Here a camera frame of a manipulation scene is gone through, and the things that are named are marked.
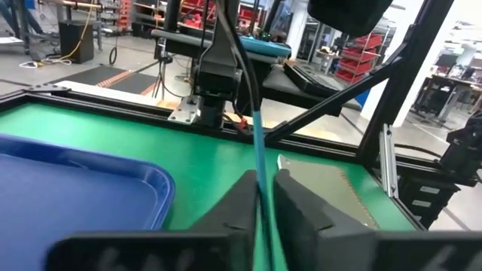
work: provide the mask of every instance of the black metal frame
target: black metal frame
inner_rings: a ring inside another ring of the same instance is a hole
[[[385,123],[392,124],[397,117],[413,79],[425,59],[424,56],[429,51],[452,2],[453,0],[426,0],[416,20],[416,27],[412,27],[407,35],[409,39],[406,39],[406,46],[402,46],[400,49],[403,52],[401,55],[403,59],[399,58],[398,54],[395,53],[395,57],[388,61],[387,65],[379,69],[376,76],[371,76],[353,87],[333,95],[324,102],[320,102],[307,113],[288,122],[288,125],[282,124],[275,128],[266,137],[267,147],[348,163],[357,163],[363,165],[370,172],[373,168],[377,168],[379,165],[375,163],[375,159],[379,153],[378,135],[381,126]],[[353,145],[292,134],[299,128],[326,114],[332,108],[340,107],[344,102],[356,96],[360,90],[365,90],[387,78],[390,73],[395,72],[395,69],[397,69],[398,74],[389,80],[359,148]],[[252,138],[239,135],[232,124],[225,124],[221,129],[197,125],[187,126],[168,121],[167,118],[172,111],[163,108],[138,105],[72,91],[53,91],[51,94],[50,96],[40,95],[29,89],[11,93],[0,98],[0,111],[7,111],[27,102],[40,102],[103,114],[109,117],[133,120],[182,132],[192,132],[218,139],[252,144]],[[443,172],[441,167],[431,160],[397,155],[396,161],[400,175],[412,175],[419,178],[449,183],[455,182],[468,186],[475,186],[477,183],[476,180],[454,179],[453,176]],[[408,218],[412,216],[403,203],[397,202],[396,199],[392,199],[392,201]]]

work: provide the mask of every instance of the plastic tray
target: plastic tray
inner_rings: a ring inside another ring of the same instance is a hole
[[[264,56],[287,57],[291,49],[269,41],[240,37],[241,43],[248,52],[259,53]]]
[[[370,40],[368,40],[368,35],[365,37],[361,38],[356,38],[355,42],[360,46],[363,47],[364,49],[372,49],[377,46],[380,46],[383,43],[383,39],[381,35],[369,35]]]
[[[42,270],[78,231],[158,230],[175,188],[160,167],[0,134],[0,270]]]
[[[367,62],[376,58],[376,53],[377,51],[375,49],[369,49],[362,53],[362,49],[360,48],[345,48],[343,49],[341,57],[359,62]]]

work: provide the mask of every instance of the white cable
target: white cable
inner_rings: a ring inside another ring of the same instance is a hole
[[[24,62],[24,63],[22,63],[18,66],[21,67],[21,68],[26,68],[26,69],[36,69],[38,67],[38,64],[35,61],[28,61],[28,62]]]
[[[49,56],[48,58],[41,60],[41,63],[44,65],[52,65],[57,63],[61,63],[63,65],[71,65],[72,61],[68,59],[59,59],[58,56]],[[36,61],[28,61],[20,64],[19,67],[26,69],[36,69],[38,68],[38,63]]]
[[[59,56],[49,56],[46,59],[43,59],[42,64],[45,65],[50,65],[50,64],[57,64],[57,63],[62,63],[63,65],[71,65],[72,61],[68,59],[60,59]]]

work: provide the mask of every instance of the red storage bin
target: red storage bin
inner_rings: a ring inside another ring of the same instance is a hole
[[[371,62],[359,63],[351,59],[342,59],[339,61],[340,68],[354,75],[363,75],[371,70]]]
[[[356,38],[355,42],[357,43],[357,45],[359,47],[362,47],[362,48],[365,48],[365,49],[373,49],[373,48],[381,45],[382,42],[383,42],[383,39],[382,39],[381,35],[372,34],[372,35],[368,35],[368,36],[365,36],[365,37]]]
[[[334,76],[342,81],[345,81],[349,84],[354,84],[358,81],[360,81],[361,79],[363,79],[365,76],[364,75],[357,75],[355,76],[353,73],[351,72],[347,72],[347,71],[344,71],[344,70],[338,70],[337,72],[335,72]]]
[[[377,49],[366,50],[364,53],[362,51],[360,48],[348,47],[343,49],[341,56],[359,62],[367,62],[377,57]]]

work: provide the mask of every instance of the black rubber mat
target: black rubber mat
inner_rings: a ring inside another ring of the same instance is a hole
[[[84,72],[79,72],[75,75],[69,75],[67,77],[57,79],[51,83],[57,83],[60,81],[73,81],[94,86],[104,80],[114,77],[115,75],[119,75],[122,72],[125,72],[125,70],[101,65]]]
[[[119,90],[127,93],[140,94],[156,81],[155,76],[133,74],[109,87],[111,90]]]

